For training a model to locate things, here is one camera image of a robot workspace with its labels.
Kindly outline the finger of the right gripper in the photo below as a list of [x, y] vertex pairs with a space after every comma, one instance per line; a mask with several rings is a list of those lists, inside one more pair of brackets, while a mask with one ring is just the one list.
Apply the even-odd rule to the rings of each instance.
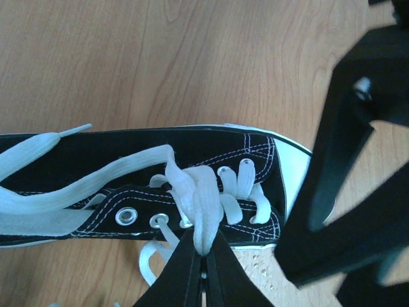
[[408, 30], [368, 31], [332, 72], [313, 156], [275, 257], [301, 287], [388, 259], [408, 245], [408, 166], [364, 201], [324, 225], [372, 122], [408, 125]]

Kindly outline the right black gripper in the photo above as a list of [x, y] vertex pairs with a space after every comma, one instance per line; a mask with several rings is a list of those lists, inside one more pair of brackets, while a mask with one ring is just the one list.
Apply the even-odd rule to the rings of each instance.
[[[408, 2], [394, 1], [396, 24], [367, 32], [343, 58], [353, 77], [353, 109], [371, 122], [408, 125]], [[336, 220], [348, 244], [340, 256], [346, 277], [343, 306], [407, 306], [408, 283], [383, 278], [408, 246], [408, 166], [400, 167], [364, 201]]]

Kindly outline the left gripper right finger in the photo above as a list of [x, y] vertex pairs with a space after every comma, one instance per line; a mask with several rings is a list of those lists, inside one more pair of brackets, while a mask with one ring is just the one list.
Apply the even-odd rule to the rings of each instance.
[[273, 305], [248, 277], [222, 232], [204, 257], [204, 292], [207, 306]]

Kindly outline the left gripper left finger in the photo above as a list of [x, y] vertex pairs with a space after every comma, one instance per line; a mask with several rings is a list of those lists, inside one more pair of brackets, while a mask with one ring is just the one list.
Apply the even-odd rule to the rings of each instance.
[[187, 230], [162, 273], [134, 304], [135, 307], [194, 307], [202, 305], [201, 256]]

